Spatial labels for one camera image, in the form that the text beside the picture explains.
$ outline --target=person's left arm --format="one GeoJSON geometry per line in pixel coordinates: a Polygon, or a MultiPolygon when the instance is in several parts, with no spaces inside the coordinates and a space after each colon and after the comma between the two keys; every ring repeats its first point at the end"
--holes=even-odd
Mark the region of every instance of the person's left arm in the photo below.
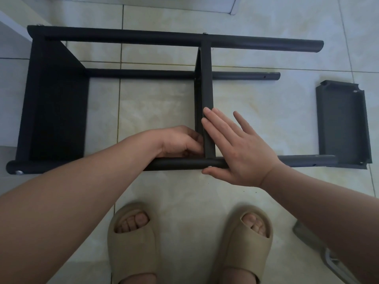
{"type": "Polygon", "coordinates": [[[202,138],[178,126],[138,133],[46,172],[0,197],[0,275],[45,283],[155,158],[202,154],[202,138]]]}

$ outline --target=hand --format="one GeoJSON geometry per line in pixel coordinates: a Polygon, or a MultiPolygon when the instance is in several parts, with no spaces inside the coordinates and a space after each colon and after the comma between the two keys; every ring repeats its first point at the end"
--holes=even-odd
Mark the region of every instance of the hand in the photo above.
{"type": "Polygon", "coordinates": [[[233,115],[241,128],[220,110],[204,108],[207,117],[201,120],[220,149],[228,169],[207,167],[202,173],[241,186],[260,187],[267,174],[277,165],[283,164],[276,153],[253,130],[237,112],[233,115]]]}
{"type": "Polygon", "coordinates": [[[161,152],[157,157],[186,157],[202,155],[203,137],[186,126],[156,129],[154,133],[161,139],[161,152]]]}

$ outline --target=black metal shelf frame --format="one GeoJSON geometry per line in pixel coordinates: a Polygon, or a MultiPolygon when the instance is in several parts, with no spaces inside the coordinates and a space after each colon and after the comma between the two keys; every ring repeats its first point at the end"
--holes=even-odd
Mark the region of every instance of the black metal shelf frame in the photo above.
{"type": "MultiPolygon", "coordinates": [[[[203,129],[203,108],[213,108],[212,80],[278,80],[280,73],[212,72],[211,48],[319,52],[324,42],[287,38],[28,26],[33,38],[16,159],[10,174],[44,173],[84,156],[90,78],[192,79],[195,130],[204,137],[201,159],[158,158],[145,170],[226,168],[203,129]],[[87,69],[61,41],[198,47],[194,71],[87,69]]],[[[291,167],[334,166],[333,155],[279,156],[291,167]]]]}

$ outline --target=foot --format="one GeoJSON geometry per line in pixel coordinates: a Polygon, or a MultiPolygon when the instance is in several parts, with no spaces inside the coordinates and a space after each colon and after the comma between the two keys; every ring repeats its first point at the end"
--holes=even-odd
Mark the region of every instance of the foot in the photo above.
{"type": "MultiPolygon", "coordinates": [[[[127,219],[121,218],[116,228],[116,233],[129,233],[144,227],[148,222],[149,217],[144,212],[129,216],[127,219]]],[[[120,284],[156,284],[156,282],[157,277],[154,274],[148,273],[130,276],[120,281],[120,284]]]]}
{"type": "MultiPolygon", "coordinates": [[[[242,221],[256,233],[267,237],[265,224],[258,220],[254,214],[246,213],[242,221]]],[[[256,284],[257,278],[249,271],[237,268],[225,268],[221,275],[221,284],[256,284]]]]}

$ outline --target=tan slide sandal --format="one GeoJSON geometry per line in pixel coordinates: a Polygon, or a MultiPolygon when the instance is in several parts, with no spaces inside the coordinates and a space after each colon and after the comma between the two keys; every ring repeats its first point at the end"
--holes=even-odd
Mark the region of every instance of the tan slide sandal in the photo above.
{"type": "Polygon", "coordinates": [[[113,216],[108,228],[108,253],[113,284],[136,274],[157,274],[160,257],[157,221],[152,211],[142,203],[125,205],[113,216]],[[116,233],[120,223],[139,212],[145,212],[150,219],[145,226],[130,232],[116,233]]]}
{"type": "Polygon", "coordinates": [[[238,208],[226,225],[209,283],[218,283],[221,272],[226,267],[250,271],[257,277],[257,283],[261,282],[272,238],[272,223],[263,210],[256,206],[238,208]],[[242,217],[247,213],[252,213],[265,224],[267,237],[242,222],[242,217]]]}

